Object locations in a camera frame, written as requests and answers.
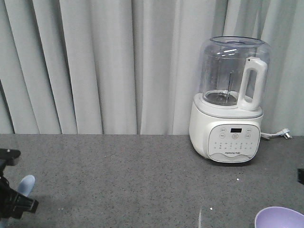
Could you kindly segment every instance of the lavender bowl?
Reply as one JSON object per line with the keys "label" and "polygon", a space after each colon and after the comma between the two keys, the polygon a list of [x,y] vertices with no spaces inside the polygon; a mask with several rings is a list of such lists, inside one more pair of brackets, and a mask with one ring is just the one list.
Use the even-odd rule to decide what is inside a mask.
{"label": "lavender bowl", "polygon": [[255,228],[304,228],[304,215],[283,207],[264,208],[256,215]]}

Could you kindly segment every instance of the blender jug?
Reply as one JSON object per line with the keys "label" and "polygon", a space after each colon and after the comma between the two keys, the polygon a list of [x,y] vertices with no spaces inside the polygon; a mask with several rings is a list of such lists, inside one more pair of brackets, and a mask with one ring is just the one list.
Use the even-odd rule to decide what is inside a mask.
{"label": "blender jug", "polygon": [[253,38],[210,39],[203,53],[202,99],[213,105],[257,109],[266,83],[268,47]]}

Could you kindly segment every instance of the gray countertop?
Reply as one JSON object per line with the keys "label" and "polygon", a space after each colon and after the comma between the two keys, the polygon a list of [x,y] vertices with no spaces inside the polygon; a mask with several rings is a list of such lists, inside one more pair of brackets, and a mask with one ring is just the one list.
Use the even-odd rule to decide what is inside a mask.
{"label": "gray countertop", "polygon": [[265,207],[304,213],[304,137],[262,141],[238,165],[203,159],[186,135],[0,135],[0,147],[21,151],[12,188],[36,177],[37,212],[11,228],[254,228]]}

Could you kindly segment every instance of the kitchen appliance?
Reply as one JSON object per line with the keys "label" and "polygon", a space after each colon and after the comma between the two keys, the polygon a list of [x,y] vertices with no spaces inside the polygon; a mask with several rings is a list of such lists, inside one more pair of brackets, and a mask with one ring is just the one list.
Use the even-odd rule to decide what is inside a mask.
{"label": "kitchen appliance", "polygon": [[246,162],[258,149],[270,46],[254,38],[214,37],[200,55],[200,87],[189,134],[195,150],[217,162]]}

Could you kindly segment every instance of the jug handle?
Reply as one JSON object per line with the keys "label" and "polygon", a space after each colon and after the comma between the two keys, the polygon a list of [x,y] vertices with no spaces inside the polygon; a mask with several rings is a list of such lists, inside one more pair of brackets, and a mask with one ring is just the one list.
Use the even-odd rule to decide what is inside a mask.
{"label": "jug handle", "polygon": [[[249,80],[250,71],[256,71],[256,83],[253,93],[252,102],[245,100],[246,89]],[[241,87],[237,99],[237,107],[240,109],[254,111],[261,103],[261,98],[264,90],[264,83],[267,74],[267,63],[257,57],[248,57],[246,59]]]}

